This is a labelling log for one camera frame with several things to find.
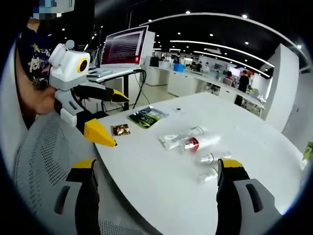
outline blue bin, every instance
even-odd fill
[[[184,65],[179,63],[174,63],[174,71],[184,72]]]

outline monitor screen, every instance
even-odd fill
[[[107,36],[101,64],[139,64],[147,31],[143,26]]]

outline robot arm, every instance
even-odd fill
[[[87,140],[114,147],[116,141],[93,114],[77,102],[76,96],[80,99],[91,97],[113,102],[127,102],[128,98],[119,91],[89,82],[87,80],[89,62],[88,53],[69,51],[63,44],[56,46],[49,59],[52,65],[50,85],[58,90],[55,93],[55,110]]]

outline camera lens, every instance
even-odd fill
[[[87,67],[87,60],[84,60],[81,64],[80,64],[80,72],[84,71],[85,68]]]

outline ceiling light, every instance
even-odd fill
[[[254,67],[252,67],[252,66],[246,65],[246,64],[244,64],[244,63],[242,63],[242,62],[239,62],[239,61],[237,61],[237,60],[233,60],[233,59],[230,59],[230,58],[227,58],[227,57],[224,57],[224,56],[215,55],[215,54],[211,54],[211,53],[207,53],[207,52],[202,52],[202,51],[194,51],[194,52],[195,52],[195,53],[199,53],[199,54],[204,53],[204,54],[211,55],[211,56],[216,56],[216,57],[219,57],[219,58],[222,58],[222,59],[225,59],[225,60],[230,60],[230,62],[233,61],[233,62],[235,62],[235,63],[237,63],[237,64],[240,64],[240,65],[243,65],[243,66],[247,66],[248,68],[251,68],[251,69],[253,69],[253,70],[257,71],[257,72],[260,72],[261,74],[263,74],[263,75],[266,76],[266,77],[270,77],[270,76],[267,75],[266,73],[264,73],[264,72],[262,72],[262,71],[260,71],[260,70],[258,70],[258,69],[256,69],[256,68],[254,68]]]
[[[222,48],[226,48],[226,49],[229,49],[229,50],[234,50],[236,52],[240,52],[242,54],[245,54],[245,55],[248,55],[250,57],[253,57],[257,60],[260,60],[262,61],[263,63],[265,64],[268,64],[269,66],[271,67],[275,67],[273,64],[271,64],[270,62],[266,61],[266,60],[263,60],[255,55],[252,55],[252,54],[249,54],[245,51],[242,51],[242,50],[238,50],[238,49],[235,49],[235,48],[232,48],[232,47],[227,47],[227,46],[223,46],[223,45],[219,45],[219,44],[214,44],[214,43],[205,43],[205,42],[197,42],[197,41],[185,41],[185,40],[170,40],[171,43],[195,43],[195,44],[202,44],[202,45],[209,45],[209,46],[214,46],[214,47],[222,47]]]

